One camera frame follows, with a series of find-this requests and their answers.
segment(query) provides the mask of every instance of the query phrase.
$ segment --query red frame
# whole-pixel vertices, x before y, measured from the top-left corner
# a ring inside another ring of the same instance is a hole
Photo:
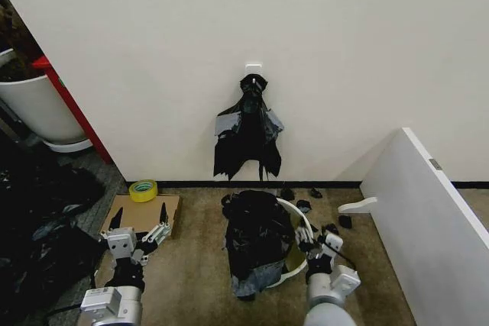
[[[78,105],[76,104],[75,100],[71,96],[70,92],[68,92],[68,89],[60,81],[60,77],[57,75],[56,70],[54,70],[54,68],[51,66],[49,60],[45,56],[41,56],[39,59],[37,59],[32,63],[32,66],[35,69],[42,69],[46,73],[51,83],[53,83],[54,88],[58,91],[61,98],[66,103],[66,106],[68,106],[70,111],[73,113],[73,116],[78,121],[83,131],[85,131],[86,137],[89,138],[90,141],[92,141],[92,144],[96,149],[96,151],[99,153],[100,157],[106,163],[112,162],[112,158],[108,154],[108,151],[106,150],[106,148],[100,141],[99,137],[93,130],[93,127],[86,119],[82,110],[79,109]]]

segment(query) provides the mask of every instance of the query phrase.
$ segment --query robotic hand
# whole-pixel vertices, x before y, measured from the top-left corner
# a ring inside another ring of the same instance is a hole
[[[90,289],[85,293],[81,311],[92,326],[123,324],[139,326],[143,306],[141,295],[144,292],[143,266],[147,264],[149,253],[153,252],[170,233],[166,208],[164,219],[141,240],[133,228],[119,228],[111,222],[107,232],[102,232],[101,242],[110,249],[115,261],[114,276],[104,288]]]
[[[306,253],[309,266],[306,274],[309,312],[304,326],[355,326],[343,306],[346,297],[360,285],[360,278],[349,267],[335,266],[343,240],[325,228],[315,240],[308,230],[299,226],[296,242]]]

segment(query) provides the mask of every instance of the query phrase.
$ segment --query cable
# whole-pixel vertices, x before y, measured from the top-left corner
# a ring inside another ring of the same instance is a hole
[[[61,312],[71,311],[72,309],[80,308],[81,305],[82,305],[81,303],[76,303],[75,305],[69,305],[67,307],[54,309],[53,311],[46,313],[44,316],[44,319],[43,319],[44,326],[49,326],[49,317],[57,315],[58,313],[61,313]]]
[[[340,257],[343,257],[343,259],[345,259],[350,265],[351,267],[353,268],[354,271],[357,271],[357,267],[355,265],[355,263],[353,261],[351,261],[350,259],[348,259],[343,253],[339,252],[338,250],[336,250],[335,248],[329,246],[326,241],[323,242],[330,250],[332,250],[333,252],[335,252],[337,255],[339,255]]]

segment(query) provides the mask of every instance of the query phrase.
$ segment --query floor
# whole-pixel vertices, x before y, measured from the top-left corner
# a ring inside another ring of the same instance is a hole
[[[114,166],[99,166],[97,159],[74,160],[108,183],[108,190],[79,223],[95,235],[105,219],[117,192],[125,187]],[[304,274],[288,279],[275,289],[261,293],[254,302],[237,300],[230,287],[227,253],[222,249],[226,220],[221,213],[221,197],[239,189],[165,189],[164,193],[182,196],[183,207],[177,222],[176,236],[151,255],[144,274],[142,326],[165,324],[211,325],[302,325],[306,314]],[[337,223],[337,207],[362,199],[358,189],[320,189],[322,199],[309,197],[306,189],[294,189],[296,199],[311,201],[307,215],[316,227]],[[489,190],[460,190],[476,215],[489,225]],[[415,325],[397,278],[368,215],[353,215],[353,228],[340,228],[345,241],[343,251],[357,265],[362,284],[346,303],[358,326]],[[101,271],[101,277],[109,276]],[[76,284],[57,303],[57,307],[81,301],[88,280]],[[65,312],[50,319],[51,326],[75,325],[78,311]]]

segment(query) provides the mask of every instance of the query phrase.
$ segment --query white board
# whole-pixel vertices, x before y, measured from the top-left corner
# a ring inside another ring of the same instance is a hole
[[[361,184],[418,326],[489,324],[489,234],[409,128]]]

